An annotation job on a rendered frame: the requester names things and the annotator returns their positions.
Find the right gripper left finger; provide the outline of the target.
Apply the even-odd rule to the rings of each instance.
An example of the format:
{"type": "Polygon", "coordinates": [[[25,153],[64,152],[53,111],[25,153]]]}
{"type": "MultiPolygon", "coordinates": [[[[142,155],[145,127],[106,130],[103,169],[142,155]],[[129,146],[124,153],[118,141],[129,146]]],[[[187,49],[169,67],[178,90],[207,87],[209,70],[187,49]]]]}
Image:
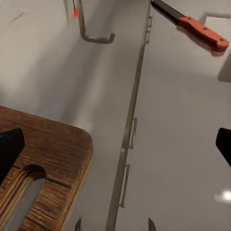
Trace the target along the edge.
{"type": "Polygon", "coordinates": [[[0,185],[25,147],[22,129],[17,128],[0,133],[0,185]]]}

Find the parer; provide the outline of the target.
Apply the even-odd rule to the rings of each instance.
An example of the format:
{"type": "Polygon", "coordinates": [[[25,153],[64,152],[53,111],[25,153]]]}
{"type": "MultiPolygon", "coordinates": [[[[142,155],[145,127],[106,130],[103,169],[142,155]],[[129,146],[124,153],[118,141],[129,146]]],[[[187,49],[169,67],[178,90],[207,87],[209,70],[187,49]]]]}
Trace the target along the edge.
{"type": "Polygon", "coordinates": [[[173,7],[169,6],[168,4],[164,3],[161,0],[153,0],[153,2],[155,2],[155,4],[160,6],[170,15],[174,16],[174,18],[178,19],[178,25],[186,27],[198,38],[214,46],[214,49],[216,51],[224,51],[228,48],[229,46],[228,40],[226,40],[219,34],[215,33],[214,31],[212,31],[205,25],[201,24],[200,22],[196,21],[192,17],[183,15],[182,13],[175,10],[173,7]]]}

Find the cutting board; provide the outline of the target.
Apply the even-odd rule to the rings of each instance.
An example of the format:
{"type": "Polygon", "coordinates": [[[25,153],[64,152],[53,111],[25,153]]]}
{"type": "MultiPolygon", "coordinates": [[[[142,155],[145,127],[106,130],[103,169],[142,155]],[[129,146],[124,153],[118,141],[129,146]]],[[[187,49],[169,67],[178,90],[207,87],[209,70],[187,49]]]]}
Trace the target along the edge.
{"type": "Polygon", "coordinates": [[[0,133],[22,129],[25,147],[0,185],[0,216],[29,174],[46,180],[18,231],[60,231],[93,154],[78,127],[0,106],[0,133]]]}

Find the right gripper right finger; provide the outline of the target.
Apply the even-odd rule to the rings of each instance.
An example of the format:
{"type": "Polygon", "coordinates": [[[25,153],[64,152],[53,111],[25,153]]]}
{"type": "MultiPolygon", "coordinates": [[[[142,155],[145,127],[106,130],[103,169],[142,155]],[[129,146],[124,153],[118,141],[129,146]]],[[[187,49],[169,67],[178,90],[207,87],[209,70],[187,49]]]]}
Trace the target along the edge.
{"type": "Polygon", "coordinates": [[[216,146],[231,166],[231,130],[220,128],[218,131],[216,146]]]}

